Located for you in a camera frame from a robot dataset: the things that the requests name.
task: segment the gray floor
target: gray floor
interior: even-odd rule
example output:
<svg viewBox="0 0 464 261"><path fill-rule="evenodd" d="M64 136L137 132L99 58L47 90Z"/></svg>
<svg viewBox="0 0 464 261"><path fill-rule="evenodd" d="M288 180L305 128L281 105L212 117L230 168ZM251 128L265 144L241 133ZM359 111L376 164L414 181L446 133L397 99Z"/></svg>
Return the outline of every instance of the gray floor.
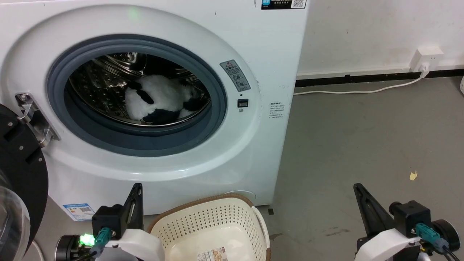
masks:
<svg viewBox="0 0 464 261"><path fill-rule="evenodd" d="M275 214L261 209L272 259L352 260L356 239L365 236L353 193L358 182L386 208L393 201L417 200L430 208L432 219L446 219L461 232L464 97L459 81L425 79L376 94L296 96L271 206ZM373 90L397 83L323 88ZM36 239L52 261L61 235L90 231L89 222L71 221L50 200ZM24 260L38 260L34 248Z"/></svg>

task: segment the door hinge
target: door hinge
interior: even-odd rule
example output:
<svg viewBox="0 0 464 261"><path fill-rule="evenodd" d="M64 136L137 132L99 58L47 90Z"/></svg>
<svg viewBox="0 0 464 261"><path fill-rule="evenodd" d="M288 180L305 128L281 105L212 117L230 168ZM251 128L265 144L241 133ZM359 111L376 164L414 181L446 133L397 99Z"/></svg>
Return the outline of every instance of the door hinge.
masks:
<svg viewBox="0 0 464 261"><path fill-rule="evenodd" d="M51 140L60 140L30 93L18 93L15 97L22 112L18 120L33 131L41 148L47 146Z"/></svg>

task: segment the washing machine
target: washing machine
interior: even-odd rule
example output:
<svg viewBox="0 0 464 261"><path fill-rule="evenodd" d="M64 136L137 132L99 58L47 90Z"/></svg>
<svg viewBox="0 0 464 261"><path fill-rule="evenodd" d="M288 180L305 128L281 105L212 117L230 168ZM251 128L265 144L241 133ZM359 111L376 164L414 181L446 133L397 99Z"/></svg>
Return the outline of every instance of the washing machine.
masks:
<svg viewBox="0 0 464 261"><path fill-rule="evenodd" d="M0 0L0 101L10 116L0 124L10 156L32 172L46 166L48 188L29 185L48 189L76 221L124 202L138 182L146 215L230 192L270 204L308 8L306 0ZM163 123L129 117L129 83L153 74L194 86L201 106Z"/></svg>

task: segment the electrical socket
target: electrical socket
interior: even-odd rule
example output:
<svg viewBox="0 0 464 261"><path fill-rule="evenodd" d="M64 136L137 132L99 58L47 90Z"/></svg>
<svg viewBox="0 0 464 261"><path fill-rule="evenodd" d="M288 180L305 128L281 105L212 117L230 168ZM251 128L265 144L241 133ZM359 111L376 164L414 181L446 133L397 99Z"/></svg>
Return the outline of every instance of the electrical socket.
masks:
<svg viewBox="0 0 464 261"><path fill-rule="evenodd" d="M439 47L421 47L414 53L409 68L411 68L413 72L419 72L420 66L428 63L429 71L431 72L437 68L442 58L443 52Z"/></svg>

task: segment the teal cable connector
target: teal cable connector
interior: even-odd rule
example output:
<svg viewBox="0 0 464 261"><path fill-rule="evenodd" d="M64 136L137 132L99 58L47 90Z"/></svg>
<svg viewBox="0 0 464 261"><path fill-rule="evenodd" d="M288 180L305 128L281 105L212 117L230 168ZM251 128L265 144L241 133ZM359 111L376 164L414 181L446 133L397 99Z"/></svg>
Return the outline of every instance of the teal cable connector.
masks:
<svg viewBox="0 0 464 261"><path fill-rule="evenodd" d="M416 225L416 235L423 240L431 243L437 252L440 254L446 253L443 247L449 248L448 241L440 237L440 234L435 232L432 228L425 225L424 223L418 223Z"/></svg>
<svg viewBox="0 0 464 261"><path fill-rule="evenodd" d="M90 253L93 253L94 251L97 253L93 256L94 258L97 258L102 254L103 249L111 238L112 232L109 228L102 228L102 230L98 232L97 238L95 239L95 245L90 249Z"/></svg>

